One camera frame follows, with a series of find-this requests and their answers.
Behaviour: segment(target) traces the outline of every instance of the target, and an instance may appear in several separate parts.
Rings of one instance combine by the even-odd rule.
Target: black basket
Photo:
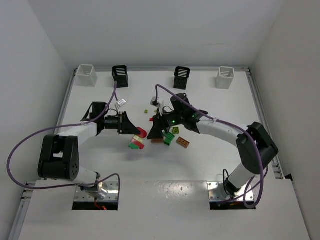
[[[117,82],[117,88],[129,87],[129,77],[127,72],[127,66],[114,66],[112,68],[112,76],[115,82]]]
[[[190,75],[190,68],[177,66],[174,71],[173,87],[175,89],[186,90],[189,75]]]

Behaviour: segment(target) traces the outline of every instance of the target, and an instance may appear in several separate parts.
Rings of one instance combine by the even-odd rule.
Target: white wall
[[[254,65],[286,174],[312,239],[320,237],[320,1],[287,0]]]
[[[284,0],[29,0],[67,66],[250,66]]]
[[[0,56],[0,240],[6,240],[23,191],[7,175],[8,155],[22,138],[57,123],[70,75],[27,0],[0,1]],[[38,178],[42,137],[13,156],[21,182]]]

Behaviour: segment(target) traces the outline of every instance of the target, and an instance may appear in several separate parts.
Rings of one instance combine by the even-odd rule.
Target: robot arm
[[[105,102],[93,102],[89,119],[95,119],[106,108]],[[139,135],[126,112],[102,116],[94,122],[73,127],[60,134],[43,138],[38,175],[41,178],[61,179],[75,184],[95,183],[99,173],[80,166],[79,146],[104,129],[117,130],[122,135]]]
[[[197,124],[200,134],[206,134],[234,145],[239,150],[241,163],[225,181],[225,190],[230,196],[235,194],[254,175],[259,174],[258,159],[248,137],[231,126],[212,120],[200,120]],[[268,166],[279,150],[262,124],[254,122],[249,126],[241,126],[255,140],[262,160],[263,169]]]
[[[179,93],[177,96],[189,103],[185,93]],[[160,114],[159,110],[161,108],[159,107],[157,114],[153,117],[153,127],[147,137],[148,139],[163,138],[163,131],[168,132],[171,127],[182,124],[190,131],[210,135],[234,145],[238,148],[241,164],[232,172],[226,179],[224,186],[222,186],[229,196],[235,196],[243,185],[254,175],[260,173],[259,162],[254,147],[242,131],[218,121],[201,119],[201,114],[183,104],[176,97],[172,97],[170,101],[174,111],[162,112]],[[261,156],[263,169],[266,168],[279,152],[270,135],[263,125],[258,122],[254,122],[249,126],[238,126],[245,129],[255,140]]]

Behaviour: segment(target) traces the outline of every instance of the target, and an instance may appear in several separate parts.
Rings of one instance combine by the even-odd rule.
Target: metal mounting plate
[[[208,185],[208,191],[209,191],[209,201],[210,203],[217,203],[217,202],[221,202],[224,201],[225,199],[221,196],[220,191],[218,190],[218,185],[223,183],[222,181],[208,181],[207,185]],[[245,193],[245,188],[246,188],[247,184],[244,185],[241,190],[239,192],[236,193],[236,197],[240,196],[242,194]],[[245,196],[245,200],[247,202],[254,202],[254,193],[253,191],[250,191],[246,194]],[[235,202],[243,202],[244,198],[240,197],[239,199],[235,200]]]
[[[116,181],[105,181],[104,185],[107,185],[107,194],[104,199],[98,199],[96,202],[103,203],[116,203],[118,200],[118,190],[119,184]],[[81,191],[80,187],[77,187],[74,194],[75,203],[94,203],[95,199],[92,196],[89,196],[84,191]]]

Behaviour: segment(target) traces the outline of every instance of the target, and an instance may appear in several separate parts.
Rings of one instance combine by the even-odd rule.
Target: red toy block
[[[141,142],[135,140],[132,138],[131,142],[134,144],[134,145],[137,145],[139,147],[139,149],[144,149],[145,145],[143,145]]]
[[[147,132],[143,130],[141,127],[137,127],[137,129],[140,131],[140,134],[137,135],[141,139],[145,139],[147,136]]]

